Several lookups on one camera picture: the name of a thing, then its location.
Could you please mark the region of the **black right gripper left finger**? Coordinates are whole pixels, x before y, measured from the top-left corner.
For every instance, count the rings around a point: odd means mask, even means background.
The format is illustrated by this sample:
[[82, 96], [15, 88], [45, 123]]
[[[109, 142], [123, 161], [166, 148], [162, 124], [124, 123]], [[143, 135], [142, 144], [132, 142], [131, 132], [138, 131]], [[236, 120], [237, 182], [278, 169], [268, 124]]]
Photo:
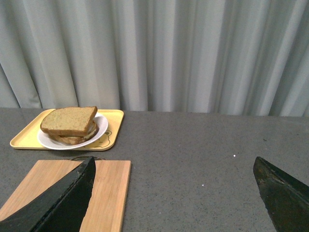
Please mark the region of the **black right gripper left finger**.
[[2, 232], [78, 232], [87, 212], [96, 165], [88, 157], [0, 223]]

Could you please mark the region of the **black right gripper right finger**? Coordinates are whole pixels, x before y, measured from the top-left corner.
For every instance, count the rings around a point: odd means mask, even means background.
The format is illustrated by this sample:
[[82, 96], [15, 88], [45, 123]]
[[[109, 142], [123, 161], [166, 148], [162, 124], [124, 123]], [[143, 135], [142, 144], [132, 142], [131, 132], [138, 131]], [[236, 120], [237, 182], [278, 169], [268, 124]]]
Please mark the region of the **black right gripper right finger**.
[[256, 157], [253, 174], [276, 231], [307, 232], [309, 187], [262, 157]]

